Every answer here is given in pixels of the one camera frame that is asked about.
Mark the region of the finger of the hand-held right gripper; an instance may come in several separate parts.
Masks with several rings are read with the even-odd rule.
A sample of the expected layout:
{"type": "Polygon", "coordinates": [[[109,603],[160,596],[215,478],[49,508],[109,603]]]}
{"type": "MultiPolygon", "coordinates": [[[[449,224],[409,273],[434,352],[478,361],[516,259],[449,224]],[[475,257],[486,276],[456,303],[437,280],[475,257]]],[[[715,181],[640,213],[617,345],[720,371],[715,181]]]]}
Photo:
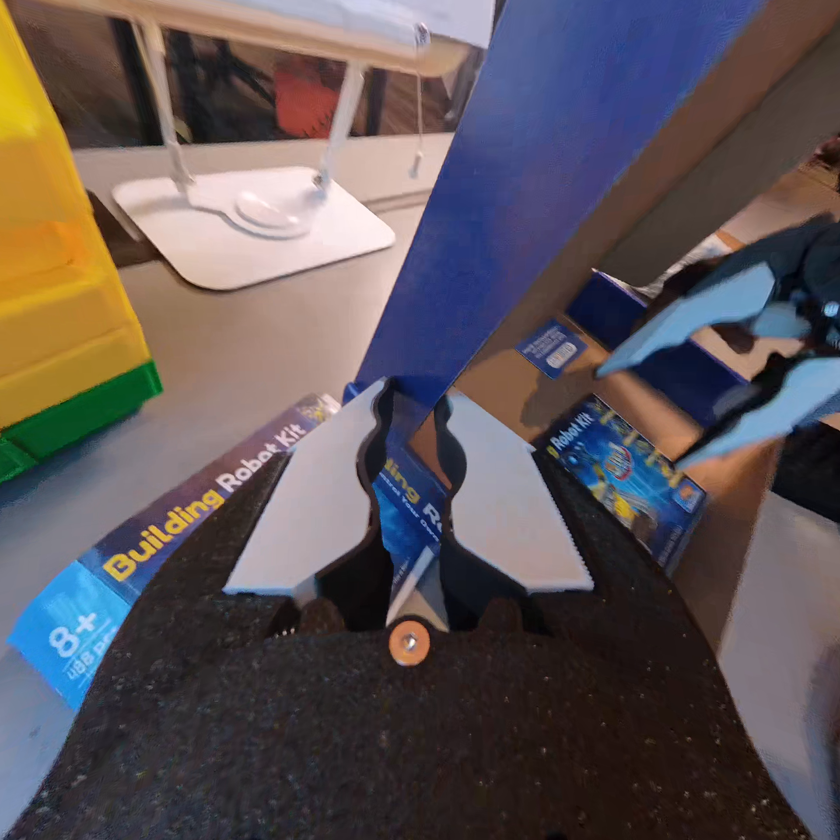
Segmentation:
{"type": "Polygon", "coordinates": [[[660,350],[683,344],[700,329],[750,321],[761,314],[774,290],[775,276],[765,262],[713,280],[646,321],[596,370],[595,378],[634,368],[660,350]]]}
{"type": "Polygon", "coordinates": [[[685,470],[743,447],[781,438],[838,412],[839,359],[786,359],[759,390],[725,412],[675,465],[685,470]]]}

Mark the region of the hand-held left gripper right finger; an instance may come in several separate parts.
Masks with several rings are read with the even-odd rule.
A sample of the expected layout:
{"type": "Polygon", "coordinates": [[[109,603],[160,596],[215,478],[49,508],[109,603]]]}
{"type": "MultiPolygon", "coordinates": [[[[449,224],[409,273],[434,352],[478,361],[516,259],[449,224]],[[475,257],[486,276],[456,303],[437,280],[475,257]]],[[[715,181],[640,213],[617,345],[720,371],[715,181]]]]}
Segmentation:
{"type": "Polygon", "coordinates": [[[440,571],[456,596],[590,592],[594,582],[534,459],[534,447],[465,394],[434,409],[450,484],[440,571]]]}

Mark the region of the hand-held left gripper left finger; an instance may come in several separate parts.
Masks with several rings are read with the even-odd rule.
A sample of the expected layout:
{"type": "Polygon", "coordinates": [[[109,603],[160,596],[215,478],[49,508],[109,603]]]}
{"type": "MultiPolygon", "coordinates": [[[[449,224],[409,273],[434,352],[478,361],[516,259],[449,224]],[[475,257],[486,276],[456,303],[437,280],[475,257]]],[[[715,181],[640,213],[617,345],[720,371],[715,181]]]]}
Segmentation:
{"type": "Polygon", "coordinates": [[[387,460],[393,397],[391,379],[375,381],[293,448],[225,594],[388,610],[394,568],[374,482],[387,460]]]}

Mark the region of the blue cardboard kit box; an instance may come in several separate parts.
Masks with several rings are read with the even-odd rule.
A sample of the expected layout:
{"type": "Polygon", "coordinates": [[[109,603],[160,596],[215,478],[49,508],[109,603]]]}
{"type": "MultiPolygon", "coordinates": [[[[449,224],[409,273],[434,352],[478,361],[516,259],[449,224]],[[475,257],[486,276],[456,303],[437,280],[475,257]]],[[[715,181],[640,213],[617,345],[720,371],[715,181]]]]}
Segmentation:
{"type": "Polygon", "coordinates": [[[354,390],[412,437],[838,21],[838,2],[507,2],[354,390]]]}

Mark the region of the grey desk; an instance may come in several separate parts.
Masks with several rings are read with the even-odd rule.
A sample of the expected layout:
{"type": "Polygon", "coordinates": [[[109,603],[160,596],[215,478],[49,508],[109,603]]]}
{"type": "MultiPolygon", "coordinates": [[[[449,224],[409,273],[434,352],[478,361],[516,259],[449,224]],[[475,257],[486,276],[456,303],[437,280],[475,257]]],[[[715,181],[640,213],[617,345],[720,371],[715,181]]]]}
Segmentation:
{"type": "MultiPolygon", "coordinates": [[[[120,270],[164,392],[138,414],[2,487],[2,836],[37,792],[74,713],[6,644],[24,609],[100,537],[310,392],[359,369],[453,135],[350,141],[337,176],[381,215],[381,253],[219,294],[165,263],[120,270]]],[[[838,645],[838,529],[770,494],[777,447],[691,475],[709,495],[675,582],[719,654],[773,780],[814,835],[834,838],[824,686],[838,645]]]]}

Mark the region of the black office chair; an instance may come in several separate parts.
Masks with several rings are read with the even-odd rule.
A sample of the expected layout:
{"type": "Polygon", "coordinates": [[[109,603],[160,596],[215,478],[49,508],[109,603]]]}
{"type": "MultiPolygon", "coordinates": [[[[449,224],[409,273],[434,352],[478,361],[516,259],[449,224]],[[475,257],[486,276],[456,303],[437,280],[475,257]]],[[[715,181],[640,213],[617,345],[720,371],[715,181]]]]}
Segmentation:
{"type": "Polygon", "coordinates": [[[825,423],[795,430],[780,452],[772,492],[839,523],[839,431],[825,423]]]}

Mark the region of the blue picture leaflet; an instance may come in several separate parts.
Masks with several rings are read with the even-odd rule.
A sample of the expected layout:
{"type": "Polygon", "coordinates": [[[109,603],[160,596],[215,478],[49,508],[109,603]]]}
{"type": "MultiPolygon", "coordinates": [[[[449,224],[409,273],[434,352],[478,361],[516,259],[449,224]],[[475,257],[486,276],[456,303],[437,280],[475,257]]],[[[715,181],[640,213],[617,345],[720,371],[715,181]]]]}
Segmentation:
{"type": "Polygon", "coordinates": [[[601,397],[588,395],[532,445],[575,478],[671,577],[707,493],[601,397]]]}

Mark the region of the blue robot kit booklet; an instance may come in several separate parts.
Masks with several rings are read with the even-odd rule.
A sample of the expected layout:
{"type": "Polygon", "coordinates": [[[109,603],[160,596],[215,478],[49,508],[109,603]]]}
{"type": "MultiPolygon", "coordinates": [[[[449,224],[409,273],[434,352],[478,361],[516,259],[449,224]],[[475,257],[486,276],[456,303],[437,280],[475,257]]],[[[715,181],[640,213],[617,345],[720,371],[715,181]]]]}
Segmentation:
{"type": "Polygon", "coordinates": [[[78,712],[108,648],[176,549],[265,464],[340,410],[309,394],[111,530],[47,584],[7,641],[78,712]]]}

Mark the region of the small blue card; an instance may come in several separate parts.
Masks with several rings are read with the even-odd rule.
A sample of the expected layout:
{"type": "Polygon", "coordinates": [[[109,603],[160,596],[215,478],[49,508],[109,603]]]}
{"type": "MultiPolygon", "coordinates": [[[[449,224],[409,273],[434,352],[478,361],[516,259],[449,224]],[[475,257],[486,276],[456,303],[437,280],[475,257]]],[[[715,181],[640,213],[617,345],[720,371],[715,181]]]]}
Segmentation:
{"type": "Polygon", "coordinates": [[[587,342],[579,334],[555,318],[516,345],[520,356],[552,381],[587,349],[587,342]]]}

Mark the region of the green storage bin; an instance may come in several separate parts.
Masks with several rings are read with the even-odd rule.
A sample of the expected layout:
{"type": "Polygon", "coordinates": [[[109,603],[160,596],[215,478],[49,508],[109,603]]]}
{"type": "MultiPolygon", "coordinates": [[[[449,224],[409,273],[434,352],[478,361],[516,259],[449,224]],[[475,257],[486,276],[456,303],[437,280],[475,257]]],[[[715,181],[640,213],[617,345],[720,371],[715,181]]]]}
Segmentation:
{"type": "Polygon", "coordinates": [[[1,482],[122,421],[162,392],[156,364],[149,360],[6,427],[1,433],[1,482]]]}

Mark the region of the white document stand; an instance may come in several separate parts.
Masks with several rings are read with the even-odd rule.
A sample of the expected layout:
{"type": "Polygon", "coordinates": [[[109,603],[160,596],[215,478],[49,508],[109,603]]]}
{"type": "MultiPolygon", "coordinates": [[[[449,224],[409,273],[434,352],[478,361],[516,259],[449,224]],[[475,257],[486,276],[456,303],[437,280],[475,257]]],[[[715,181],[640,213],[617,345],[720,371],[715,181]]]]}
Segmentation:
{"type": "Polygon", "coordinates": [[[187,282],[233,291],[388,249],[393,231],[333,179],[370,69],[440,77],[488,47],[495,2],[128,2],[171,174],[122,183],[114,202],[187,282]],[[163,30],[342,61],[317,167],[193,175],[175,131],[163,30]]]}

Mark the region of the yellow storage bin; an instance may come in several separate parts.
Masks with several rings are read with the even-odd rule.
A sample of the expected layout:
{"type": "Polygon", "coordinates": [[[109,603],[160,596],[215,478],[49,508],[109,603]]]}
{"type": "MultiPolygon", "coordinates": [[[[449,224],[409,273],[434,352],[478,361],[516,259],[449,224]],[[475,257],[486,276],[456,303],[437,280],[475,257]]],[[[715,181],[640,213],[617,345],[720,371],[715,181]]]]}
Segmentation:
{"type": "Polygon", "coordinates": [[[67,137],[2,3],[2,428],[151,363],[67,137]]]}

